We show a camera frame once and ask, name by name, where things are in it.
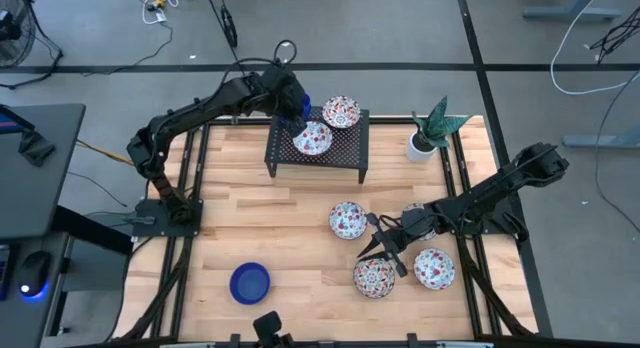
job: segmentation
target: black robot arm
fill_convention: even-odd
[[[286,64],[272,61],[262,76],[257,73],[224,82],[210,97],[154,117],[127,145],[140,175],[150,180],[160,194],[171,223],[188,222],[193,209],[183,192],[171,185],[164,173],[171,141],[222,115],[249,116],[260,111],[284,118],[292,136],[305,128],[302,115],[304,89]]]
[[[456,239],[465,239],[466,235],[478,232],[477,226],[490,216],[496,204],[510,194],[524,186],[544,187],[562,178],[569,163],[555,151],[556,146],[536,143],[523,149],[515,159],[498,169],[493,176],[482,181],[470,191],[457,197],[439,199],[426,203],[422,208],[405,211],[401,218],[367,215],[367,221],[375,228],[375,233],[369,245],[360,253],[359,258],[382,244],[383,251],[371,254],[361,260],[382,258],[395,262],[398,275],[407,275],[407,268],[398,254],[409,244],[420,237],[435,231],[437,234],[450,232]],[[526,228],[515,217],[513,224]],[[389,227],[382,229],[382,224]],[[528,235],[520,234],[520,241],[526,240]],[[507,328],[514,335],[532,334],[523,327],[515,316],[508,310],[500,297],[493,290],[491,284],[484,278],[475,264],[466,242],[460,245],[462,265],[471,274],[482,292],[496,308]]]

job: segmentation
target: black desk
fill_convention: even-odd
[[[71,161],[85,107],[82,104],[12,107],[53,143],[56,151],[42,167],[18,153],[20,135],[0,136],[0,243],[16,253],[5,301],[0,301],[0,346],[39,347],[43,336],[55,335],[62,316],[63,291],[71,242],[79,238],[122,255],[131,252],[130,237],[64,207],[58,198]],[[16,268],[38,250],[51,253],[43,292],[25,298],[18,290]]]

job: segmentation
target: wooden table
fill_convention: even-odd
[[[414,130],[410,124],[371,125],[369,172],[358,185],[356,171],[308,166],[282,165],[272,179],[263,162],[268,126],[213,127],[201,190],[203,225],[191,256],[180,341],[228,341],[231,333],[240,333],[242,341],[255,340],[253,320],[271,310],[282,318],[283,332],[298,341],[406,340],[409,332],[420,340],[472,339],[460,271],[443,291],[428,290],[413,276],[413,260],[427,247],[447,252],[458,268],[453,236],[412,244],[401,254],[409,275],[396,277],[393,291],[373,300],[360,294],[352,280],[356,256],[372,228],[344,241],[328,227],[329,211],[341,201],[399,216],[410,203],[447,195],[438,153],[425,164],[407,160],[405,146]],[[475,185],[496,171],[483,118],[473,117],[460,135]],[[174,184],[184,143],[184,137],[176,138],[167,161]],[[455,156],[451,150],[449,154],[460,193]],[[133,325],[156,293],[165,243],[155,238],[134,257],[115,336]],[[536,331],[515,243],[505,235],[490,235],[484,244],[495,290],[523,325]],[[265,265],[271,274],[269,294],[254,306],[235,302],[228,287],[233,270],[249,261]],[[489,332],[485,300],[478,287],[476,293],[482,325]]]

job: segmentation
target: gray floor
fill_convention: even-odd
[[[525,21],[525,5],[569,0],[468,0],[478,41],[487,63],[548,63],[567,22]],[[240,34],[240,57],[269,57],[282,38],[293,39],[299,62],[450,62],[470,63],[456,0],[226,0]],[[618,8],[628,15],[640,0],[597,0],[594,6]],[[37,0],[36,11],[50,37],[65,50],[63,65],[120,65],[153,52],[168,31],[146,26],[136,0]],[[208,64],[233,61],[206,0],[182,1],[167,12],[174,42],[147,64]],[[567,40],[561,63],[592,63],[583,45],[597,41],[611,24],[578,25]],[[633,38],[607,62],[637,62]],[[36,47],[24,65],[48,62]],[[561,73],[560,84],[589,89],[626,80],[630,73]],[[12,81],[25,75],[2,75]],[[300,72],[314,104],[335,94],[355,97],[375,114],[426,110],[443,95],[450,113],[484,114],[472,72]],[[87,114],[80,137],[125,154],[125,145],[155,114],[181,107],[211,92],[218,73],[114,74],[83,78],[59,74],[14,92],[0,91],[9,105],[81,102]],[[489,73],[489,81],[511,155],[545,141],[560,144],[563,134],[594,134],[615,92],[566,96],[547,73]],[[605,132],[622,132],[640,121],[635,109],[640,90],[631,86],[618,101]],[[639,342],[640,237],[595,190],[594,154],[566,149],[571,162],[565,178],[545,189],[521,192],[534,254],[557,337]],[[638,153],[603,152],[601,182],[611,199],[640,222],[636,208],[640,180]],[[71,170],[99,181],[128,205],[144,181],[126,166],[76,150]],[[71,177],[61,202],[86,213],[127,211],[90,183]],[[101,340],[115,316],[116,287],[78,292],[70,298],[63,323],[72,328],[48,346]],[[82,312],[83,302],[93,302]]]

